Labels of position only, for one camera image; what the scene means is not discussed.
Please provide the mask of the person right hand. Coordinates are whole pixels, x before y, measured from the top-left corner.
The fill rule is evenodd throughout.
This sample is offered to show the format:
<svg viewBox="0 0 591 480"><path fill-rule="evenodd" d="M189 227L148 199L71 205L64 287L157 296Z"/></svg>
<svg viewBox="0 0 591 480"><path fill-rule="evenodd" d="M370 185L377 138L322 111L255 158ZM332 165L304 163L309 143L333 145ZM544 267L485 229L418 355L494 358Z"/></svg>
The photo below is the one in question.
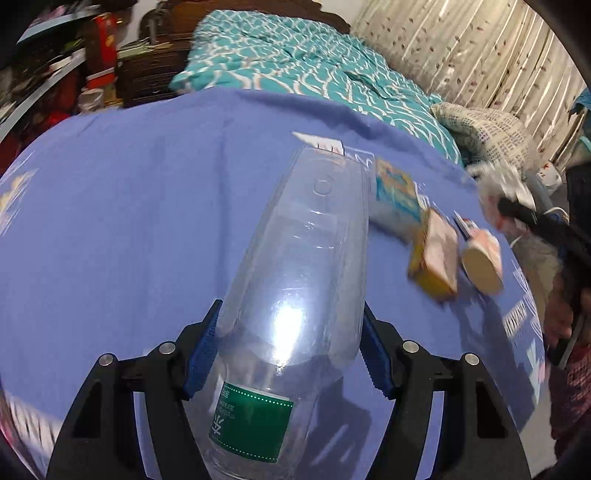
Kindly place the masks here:
<svg viewBox="0 0 591 480"><path fill-rule="evenodd" d="M585 350L585 318L581 301L578 300L576 309L573 309L569 293L565 275L557 273L546 305L543 333L548 358L562 369L575 363L581 356L580 351Z"/></svg>

